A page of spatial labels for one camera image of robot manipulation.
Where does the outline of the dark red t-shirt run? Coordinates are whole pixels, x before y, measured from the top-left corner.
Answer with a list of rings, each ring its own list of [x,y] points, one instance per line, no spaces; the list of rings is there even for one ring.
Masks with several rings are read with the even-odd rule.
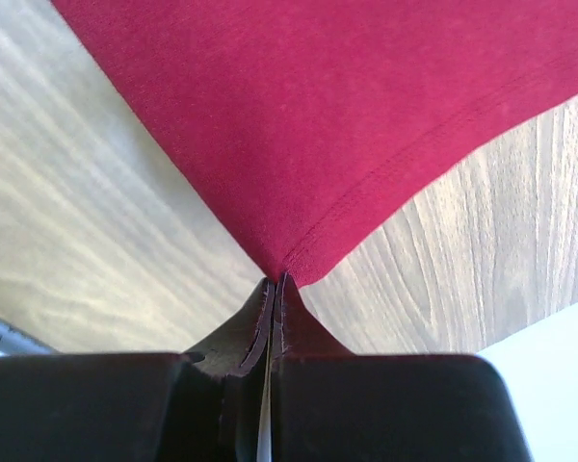
[[[55,7],[256,265],[299,285],[578,93],[578,0]]]

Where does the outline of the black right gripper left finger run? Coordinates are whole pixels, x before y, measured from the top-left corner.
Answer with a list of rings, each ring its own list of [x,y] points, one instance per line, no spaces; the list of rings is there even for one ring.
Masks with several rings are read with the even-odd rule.
[[[0,461],[252,461],[275,288],[183,352],[0,357]]]

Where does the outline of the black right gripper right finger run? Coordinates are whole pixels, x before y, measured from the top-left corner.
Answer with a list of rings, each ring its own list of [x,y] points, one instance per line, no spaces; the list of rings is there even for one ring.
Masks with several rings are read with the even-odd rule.
[[[271,332],[276,461],[528,461],[508,389],[466,354],[359,355],[276,285]]]

